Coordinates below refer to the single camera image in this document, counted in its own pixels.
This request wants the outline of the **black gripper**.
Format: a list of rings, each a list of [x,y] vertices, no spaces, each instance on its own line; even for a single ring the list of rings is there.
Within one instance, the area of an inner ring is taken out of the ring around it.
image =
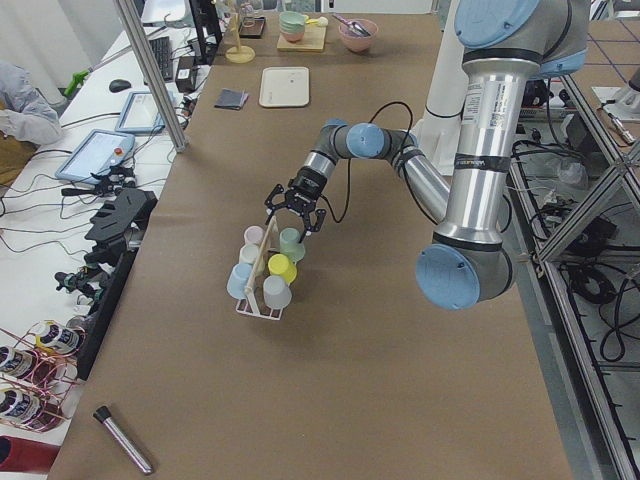
[[[324,174],[313,169],[300,169],[291,179],[287,191],[282,184],[276,184],[264,201],[268,218],[272,218],[281,209],[299,214],[303,222],[303,232],[299,243],[303,243],[307,236],[317,233],[325,220],[325,210],[316,208],[316,203],[326,186],[327,178]]]

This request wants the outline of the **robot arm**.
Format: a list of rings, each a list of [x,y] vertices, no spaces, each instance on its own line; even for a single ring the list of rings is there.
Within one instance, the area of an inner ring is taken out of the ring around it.
[[[266,199],[317,232],[317,207],[342,159],[387,161],[435,224],[416,279],[449,310],[495,298],[513,281],[497,217],[528,81],[579,70],[587,54],[586,1],[455,1],[450,5],[421,121],[411,132],[331,119],[297,175]]]

